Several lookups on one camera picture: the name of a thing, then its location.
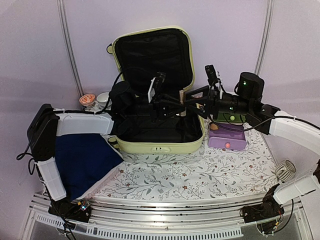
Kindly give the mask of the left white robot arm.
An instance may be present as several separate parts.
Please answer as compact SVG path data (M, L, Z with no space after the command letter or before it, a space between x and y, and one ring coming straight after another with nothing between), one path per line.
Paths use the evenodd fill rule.
M55 209L63 216L74 213L74 205L66 200L67 192L56 165L56 139L68 135L122 135L133 123L130 117L150 117L165 120L186 109L183 98L176 99L151 83L146 94L134 91L129 82L116 82L100 111L55 109L43 104L27 129L28 146L33 160L49 166L44 175L45 185L53 194Z

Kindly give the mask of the dark blue garment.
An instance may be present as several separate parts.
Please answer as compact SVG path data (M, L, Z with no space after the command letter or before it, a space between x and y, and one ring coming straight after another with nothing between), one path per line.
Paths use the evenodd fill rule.
M71 201L87 197L123 157L96 133L56 137L55 162Z

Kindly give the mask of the purple drawer with pink knob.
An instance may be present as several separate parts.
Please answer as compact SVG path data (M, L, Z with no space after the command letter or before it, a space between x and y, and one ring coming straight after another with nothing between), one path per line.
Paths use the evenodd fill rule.
M231 125L220 123L221 126L229 128L230 130L218 127L216 130L209 128L208 146L210 148L220 148L241 151L247 146L244 127L241 125Z

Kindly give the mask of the brown plush toy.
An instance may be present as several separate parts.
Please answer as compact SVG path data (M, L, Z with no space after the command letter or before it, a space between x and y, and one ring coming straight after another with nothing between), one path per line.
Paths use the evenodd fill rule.
M216 131L216 130L219 129L219 126L216 125L215 123L211 123L209 128L210 128L211 131Z

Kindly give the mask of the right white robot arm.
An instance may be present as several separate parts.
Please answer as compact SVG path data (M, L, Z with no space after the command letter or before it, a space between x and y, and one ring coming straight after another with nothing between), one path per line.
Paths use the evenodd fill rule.
M242 72L234 93L223 90L221 80L211 65L206 66L208 86L186 94L184 106L217 124L218 114L239 114L250 129L286 140L292 150L282 154L294 164L297 173L288 181L271 188L259 206L262 218L269 218L282 205L320 188L320 128L278 107L262 103L265 82L258 75Z

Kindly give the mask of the green drawer with knob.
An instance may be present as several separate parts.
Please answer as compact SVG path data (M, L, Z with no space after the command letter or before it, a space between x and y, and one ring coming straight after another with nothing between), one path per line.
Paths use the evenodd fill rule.
M217 118L212 118L215 122L218 123L231 123L236 125L241 125L246 122L246 117L241 114L236 113L222 113L219 112Z

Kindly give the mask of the light green hard-shell suitcase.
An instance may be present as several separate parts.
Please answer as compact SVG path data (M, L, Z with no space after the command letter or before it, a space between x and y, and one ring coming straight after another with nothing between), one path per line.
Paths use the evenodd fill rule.
M195 80L192 46L186 31L166 26L128 33L118 37L109 47L119 74L114 81L129 82L133 90L146 94L158 72L166 74L162 91L180 99ZM131 154L190 154L205 136L203 119L186 109L186 116L151 120L130 117L133 124L124 134L112 133L119 148Z

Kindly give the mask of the white plastic mesh basket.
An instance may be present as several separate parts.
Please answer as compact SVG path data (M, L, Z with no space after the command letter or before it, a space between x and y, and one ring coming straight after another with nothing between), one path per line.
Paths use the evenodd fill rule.
M120 172L120 167L116 166L111 169L102 179L97 181L94 185L92 185L81 197L80 199L90 199L92 198L98 191L100 191L104 186L107 185L112 178L114 178Z

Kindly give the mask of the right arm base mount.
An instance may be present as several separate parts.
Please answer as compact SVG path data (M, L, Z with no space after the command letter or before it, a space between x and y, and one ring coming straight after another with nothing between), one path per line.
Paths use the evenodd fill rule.
M283 220L284 208L274 199L275 190L279 185L278 183L268 190L262 199L262 203L245 205L239 211L245 223L265 221L273 218L271 221L256 225L258 231L263 235L274 234Z

